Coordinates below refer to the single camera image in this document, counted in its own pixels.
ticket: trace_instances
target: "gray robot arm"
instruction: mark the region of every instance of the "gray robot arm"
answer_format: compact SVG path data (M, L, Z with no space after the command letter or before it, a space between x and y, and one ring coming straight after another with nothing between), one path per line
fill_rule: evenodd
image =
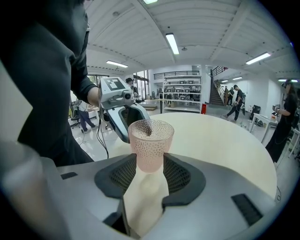
M126 143L129 142L128 126L142 119L150 119L147 111L135 102L131 88L119 77L102 78L100 104L106 111L113 129Z

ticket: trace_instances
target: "white metal shelving unit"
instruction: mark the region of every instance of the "white metal shelving unit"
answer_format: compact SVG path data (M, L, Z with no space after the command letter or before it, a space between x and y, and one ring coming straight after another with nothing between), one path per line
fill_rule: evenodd
M190 90L190 87L196 87L196 89L199 90L200 92L199 93L185 92L185 90ZM172 90L172 88L175 88L175 91L180 90L180 92L165 92L165 88L167 89L167 91ZM180 76L165 77L165 80L163 82L163 91L164 91L163 93L160 93L163 95L163 112L165 112L165 110L174 110L174 111L200 113L201 111L200 103L201 103L201 94L202 94L201 76L180 75ZM181 96L189 96L191 94L199 95L199 101L180 99ZM165 95L172 95L172 99L166 99ZM177 106L175 107L165 106L165 103L168 103L169 101L177 102Z

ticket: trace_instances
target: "pink cup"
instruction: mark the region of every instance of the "pink cup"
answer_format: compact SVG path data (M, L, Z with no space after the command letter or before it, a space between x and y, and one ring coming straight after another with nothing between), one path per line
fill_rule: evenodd
M174 128L160 120L140 120L129 126L128 133L138 167L145 173L156 172L170 149Z

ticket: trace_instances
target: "gray floor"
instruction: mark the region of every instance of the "gray floor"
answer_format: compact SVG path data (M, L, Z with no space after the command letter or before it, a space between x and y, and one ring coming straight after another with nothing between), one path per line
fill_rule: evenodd
M207 108L208 115L218 117L218 118L220 118L221 115L228 113L229 111L230 111L229 107L228 108L224 108L224 107ZM148 111L148 113L149 115L160 114L159 105L156 110ZM233 118L234 118L234 114L229 117L229 120ZM92 122L98 125L96 119L92 119ZM247 113L246 116L244 116L243 114L239 115L237 125L248 129L250 123L251 121L249 120L249 113ZM108 152L111 152L113 149L113 145L116 139L118 138L118 136L111 129L105 130L104 124L102 125L102 129L103 129L103 138L105 140ZM99 143L99 141L96 138L97 130L92 130L89 133L84 135L81 132L81 129L79 127L74 127L74 129L72 129L72 132L76 141L79 144L81 144L81 148L84 151L86 151L94 161L99 161L107 158L105 149L102 147L102 145ZM261 141L263 138L263 132L264 132L263 127L255 126L252 134L259 141ZM264 146L266 146L269 140L271 139L273 132L274 129L271 129L267 134L264 142L262 143ZM300 176L299 163L294 159L293 155L291 156L291 158L288 158L289 153L290 152L288 150L288 143L287 143L278 163L274 165L277 172L277 186L281 191L282 199L284 199L287 195L289 195L289 193L294 188L294 185Z

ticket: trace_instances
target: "ceiling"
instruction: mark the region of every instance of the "ceiling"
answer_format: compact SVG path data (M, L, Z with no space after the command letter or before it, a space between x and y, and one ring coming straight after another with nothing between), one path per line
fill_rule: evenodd
M288 37L254 0L94 0L85 2L90 71L119 75L181 64L224 66L245 73L270 71L300 78ZM175 36L179 55L165 38ZM260 63L245 62L264 52ZM128 68L107 64L111 60Z

